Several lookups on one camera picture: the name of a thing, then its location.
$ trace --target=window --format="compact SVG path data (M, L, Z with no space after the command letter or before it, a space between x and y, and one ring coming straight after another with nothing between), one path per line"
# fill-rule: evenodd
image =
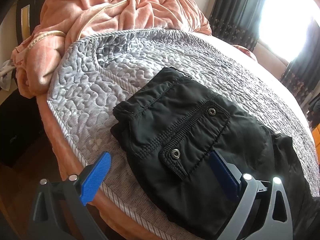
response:
M266 0L261 17L260 39L288 62L303 48L311 18L320 18L313 0Z

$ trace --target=quilted mattress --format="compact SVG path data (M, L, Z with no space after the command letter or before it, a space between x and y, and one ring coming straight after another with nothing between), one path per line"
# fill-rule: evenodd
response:
M88 36L68 49L47 95L47 104L63 138L83 167L93 163L102 151L111 153L111 169L100 187L105 196L128 217L162 239L197 237L169 222L148 199L110 128L117 122L112 113L115 105L132 96L163 67L174 66L238 104L275 132L291 136L311 193L319 195L314 142L301 110L297 109L299 106L292 101L293 96L276 79L271 78L272 83L263 80L270 75L265 71L261 77L259 64L219 42L222 48L227 48L225 51L230 50L236 58L241 58L243 65L247 62L254 67L249 69L225 56L200 35L178 30L153 28ZM38 104L43 112L39 99ZM45 120L44 125L47 134L50 133Z

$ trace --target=pink blanket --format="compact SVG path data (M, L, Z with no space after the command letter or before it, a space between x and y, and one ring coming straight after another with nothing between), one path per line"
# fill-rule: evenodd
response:
M12 52L19 92L47 92L63 54L82 37L153 27L211 34L194 0L46 0L40 25Z

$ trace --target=black garment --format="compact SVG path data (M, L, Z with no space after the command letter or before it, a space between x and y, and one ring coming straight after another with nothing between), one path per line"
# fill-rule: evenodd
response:
M216 0L209 23L212 35L253 51L265 0Z
M119 123L111 133L127 152L143 190L170 221L199 237L213 239L236 207L209 166L212 150L258 180L282 179L295 239L301 239L319 210L291 137L275 134L172 68L163 68L113 113ZM173 149L180 151L178 159L172 157Z

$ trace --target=black jacket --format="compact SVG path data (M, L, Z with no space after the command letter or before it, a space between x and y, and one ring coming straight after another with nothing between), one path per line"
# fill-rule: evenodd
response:
M225 97L163 68L113 113L112 134L148 197L170 221L204 239L214 239L236 203L213 174L209 153L218 151L241 173L282 179L295 239L319 209L311 197L292 138L275 134Z

